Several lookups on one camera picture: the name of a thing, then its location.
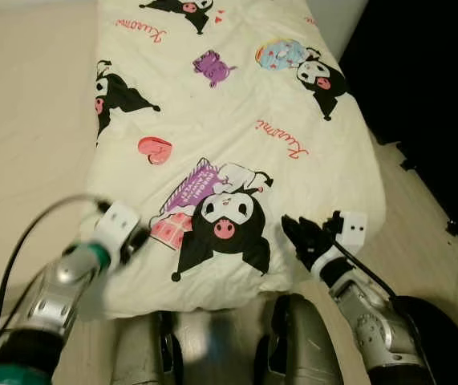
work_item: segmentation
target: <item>pink heart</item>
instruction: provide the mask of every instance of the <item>pink heart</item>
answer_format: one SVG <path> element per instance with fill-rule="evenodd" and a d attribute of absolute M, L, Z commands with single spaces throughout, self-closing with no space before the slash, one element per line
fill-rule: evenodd
<path fill-rule="evenodd" d="M 140 153 L 148 155 L 151 164 L 163 164 L 172 155 L 172 144 L 155 136 L 146 136 L 138 143 Z"/>

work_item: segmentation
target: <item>cable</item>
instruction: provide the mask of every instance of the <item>cable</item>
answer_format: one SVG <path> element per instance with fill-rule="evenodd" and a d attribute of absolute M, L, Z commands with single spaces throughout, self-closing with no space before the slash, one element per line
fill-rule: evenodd
<path fill-rule="evenodd" d="M 22 292 L 22 294 L 20 295 L 20 297 L 18 298 L 17 302 L 14 304 L 13 306 L 13 309 L 11 309 L 11 312 L 10 312 L 10 315 L 8 315 L 6 321 L 4 322 L 4 324 L 2 325 L 1 329 L 0 329 L 0 338 L 2 337 L 2 335 L 4 333 L 6 333 L 7 331 L 10 331 L 7 326 L 10 324 L 11 320 L 13 319 L 14 315 L 17 314 L 18 312 L 18 309 L 20 308 L 20 306 L 22 305 L 22 302 L 24 299 L 26 299 L 27 297 L 27 294 L 29 293 L 29 290 L 32 288 L 32 286 L 34 285 L 34 283 L 36 282 L 36 280 L 38 279 L 38 277 L 41 275 L 41 273 L 43 272 L 43 269 L 41 269 L 34 277 L 33 279 L 30 280 L 29 284 L 26 286 L 26 288 L 24 289 L 24 291 Z"/>
<path fill-rule="evenodd" d="M 358 260 L 352 253 L 346 250 L 344 247 L 341 246 L 339 242 L 335 240 L 333 234 L 328 230 L 323 230 L 326 233 L 330 234 L 330 241 L 332 245 L 334 245 L 341 253 L 345 256 L 346 259 L 351 261 L 354 265 L 359 267 L 364 273 L 366 273 L 373 281 L 377 283 L 388 295 L 390 298 L 396 298 L 395 291 L 386 283 L 384 282 L 379 276 L 373 273 L 366 265 L 364 265 L 360 260 Z"/>
<path fill-rule="evenodd" d="M 11 270 L 13 269 L 14 262 L 16 261 L 16 258 L 18 256 L 18 253 L 20 252 L 20 249 L 22 248 L 25 240 L 29 237 L 29 234 L 32 232 L 32 230 L 36 227 L 36 225 L 47 215 L 49 215 L 51 212 L 54 210 L 64 206 L 68 205 L 72 202 L 76 201 L 91 201 L 97 205 L 97 209 L 104 212 L 107 211 L 107 209 L 110 206 L 110 202 L 103 200 L 101 198 L 95 197 L 90 194 L 77 194 L 77 195 L 72 195 L 70 197 L 63 198 L 60 201 L 55 202 L 54 204 L 50 205 L 48 208 L 43 210 L 30 224 L 27 226 L 26 230 L 23 232 L 22 236 L 18 239 L 16 246 L 13 249 L 13 252 L 10 255 L 10 259 L 7 262 L 6 269 L 4 270 L 4 274 L 2 276 L 1 280 L 1 285 L 0 285 L 0 319 L 2 316 L 2 308 L 4 305 L 4 297 L 6 296 L 6 289 L 7 289 L 7 283 L 10 278 Z M 22 303 L 23 298 L 20 298 L 18 300 L 18 305 Z M 10 314 L 10 317 L 8 319 L 10 320 L 13 318 L 13 314 Z"/>

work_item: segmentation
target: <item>black wheel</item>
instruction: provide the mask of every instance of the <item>black wheel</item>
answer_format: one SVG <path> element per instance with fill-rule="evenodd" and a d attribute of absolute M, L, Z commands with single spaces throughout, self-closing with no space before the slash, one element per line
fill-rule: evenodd
<path fill-rule="evenodd" d="M 172 357 L 173 357 L 173 378 L 176 385 L 184 382 L 184 361 L 182 360 L 182 350 L 179 340 L 172 334 Z"/>
<path fill-rule="evenodd" d="M 270 344 L 269 335 L 261 338 L 255 352 L 253 360 L 253 385 L 262 385 L 265 373 L 268 371 L 268 345 Z"/>
<path fill-rule="evenodd" d="M 277 298 L 274 307 L 274 315 L 271 318 L 271 328 L 280 337 L 285 337 L 287 334 L 287 311 L 289 308 L 289 295 L 282 295 Z"/>
<path fill-rule="evenodd" d="M 173 314 L 171 311 L 160 311 L 160 333 L 169 335 L 173 333 Z"/>

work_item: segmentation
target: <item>silver robot arm segment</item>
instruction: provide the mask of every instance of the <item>silver robot arm segment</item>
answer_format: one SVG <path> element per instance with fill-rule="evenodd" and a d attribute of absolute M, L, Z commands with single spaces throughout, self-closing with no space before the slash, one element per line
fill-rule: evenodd
<path fill-rule="evenodd" d="M 350 324 L 371 382 L 432 383 L 427 380 L 425 362 L 407 321 L 334 245 L 335 239 L 350 253 L 357 253 L 364 244 L 367 217 L 335 212 L 320 228 L 304 218 L 296 222 L 284 216 L 282 227 L 303 265 L 328 285 L 330 296 Z"/>
<path fill-rule="evenodd" d="M 85 290 L 101 273 L 128 262 L 148 235 L 135 212 L 120 202 L 112 204 L 90 240 L 70 247 L 45 268 L 0 348 L 0 366 L 30 368 L 51 378 Z"/>

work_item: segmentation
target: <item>black fabric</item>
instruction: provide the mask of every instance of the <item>black fabric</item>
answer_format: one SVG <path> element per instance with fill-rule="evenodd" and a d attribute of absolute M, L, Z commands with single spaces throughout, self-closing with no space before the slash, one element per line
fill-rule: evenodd
<path fill-rule="evenodd" d="M 16 330 L 0 348 L 0 364 L 31 367 L 52 377 L 63 345 L 63 339 L 56 334 Z"/>
<path fill-rule="evenodd" d="M 243 251 L 243 261 L 264 275 L 270 268 L 270 258 L 266 257 L 269 255 L 270 244 L 265 238 L 261 237 L 255 244 Z"/>
<path fill-rule="evenodd" d="M 340 66 L 378 142 L 401 142 L 458 235 L 458 6 L 370 0 Z"/>

